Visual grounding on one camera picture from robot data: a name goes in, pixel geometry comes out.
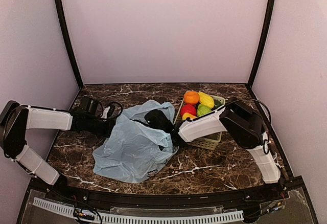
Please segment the light blue printed plastic bag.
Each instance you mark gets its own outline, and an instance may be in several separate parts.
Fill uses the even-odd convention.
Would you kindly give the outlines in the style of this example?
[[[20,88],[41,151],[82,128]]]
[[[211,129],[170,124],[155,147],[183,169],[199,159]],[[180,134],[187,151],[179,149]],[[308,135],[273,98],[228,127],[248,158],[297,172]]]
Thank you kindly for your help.
[[[122,111],[110,137],[92,153],[95,174],[137,184],[162,170],[179,147],[169,133],[147,124],[146,114],[155,109],[173,121],[175,108],[170,102],[148,100]]]

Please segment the orange persimmon fruit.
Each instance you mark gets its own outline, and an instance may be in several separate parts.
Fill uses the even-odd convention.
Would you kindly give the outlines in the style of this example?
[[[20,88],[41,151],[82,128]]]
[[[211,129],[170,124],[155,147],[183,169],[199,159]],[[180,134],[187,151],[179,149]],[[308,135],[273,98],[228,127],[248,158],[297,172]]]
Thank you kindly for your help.
[[[200,101],[200,96],[195,91],[188,91],[184,94],[184,103],[190,105],[196,105]]]

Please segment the light green round fruit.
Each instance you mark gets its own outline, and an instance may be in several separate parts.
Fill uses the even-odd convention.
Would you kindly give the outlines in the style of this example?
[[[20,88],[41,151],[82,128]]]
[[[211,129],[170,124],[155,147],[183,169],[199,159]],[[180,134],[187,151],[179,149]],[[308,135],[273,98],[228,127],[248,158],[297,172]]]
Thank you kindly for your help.
[[[212,109],[206,105],[203,104],[199,104],[197,107],[197,113],[196,116],[200,117],[200,116],[204,116],[208,113],[210,113],[212,111]]]

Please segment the yellow lemon fruit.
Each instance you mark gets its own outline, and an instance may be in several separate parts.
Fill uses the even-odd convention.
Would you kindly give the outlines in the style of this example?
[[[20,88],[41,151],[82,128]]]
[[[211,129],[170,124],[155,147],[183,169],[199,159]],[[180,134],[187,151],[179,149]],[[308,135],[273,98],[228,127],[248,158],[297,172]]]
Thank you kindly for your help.
[[[205,105],[205,106],[209,107],[210,109],[214,108],[215,101],[211,96],[205,94],[204,92],[198,92],[198,94],[199,94],[200,104]]]

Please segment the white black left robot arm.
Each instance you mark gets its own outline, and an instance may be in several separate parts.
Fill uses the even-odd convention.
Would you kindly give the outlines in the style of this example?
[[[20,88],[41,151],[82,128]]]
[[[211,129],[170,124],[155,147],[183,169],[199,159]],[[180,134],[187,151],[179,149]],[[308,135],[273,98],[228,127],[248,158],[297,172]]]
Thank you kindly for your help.
[[[99,101],[85,98],[72,110],[23,105],[10,100],[1,111],[1,148],[4,156],[16,162],[28,174],[53,186],[52,193],[60,201],[68,201],[72,190],[67,178],[34,150],[39,131],[50,135],[56,131],[87,132],[107,138],[115,124],[117,110],[113,103],[103,107]]]

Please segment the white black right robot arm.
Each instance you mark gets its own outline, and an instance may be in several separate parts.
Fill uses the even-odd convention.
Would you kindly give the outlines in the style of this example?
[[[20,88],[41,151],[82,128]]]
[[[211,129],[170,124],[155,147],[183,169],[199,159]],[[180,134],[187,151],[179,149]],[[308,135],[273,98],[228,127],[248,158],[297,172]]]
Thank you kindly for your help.
[[[286,178],[270,149],[270,131],[265,129],[262,116],[246,103],[246,99],[232,98],[230,102],[208,114],[173,124],[158,109],[146,113],[146,124],[167,132],[174,146],[186,146],[194,140],[214,133],[227,132],[236,144],[246,149],[258,166],[265,185],[261,196],[272,200],[282,195]]]

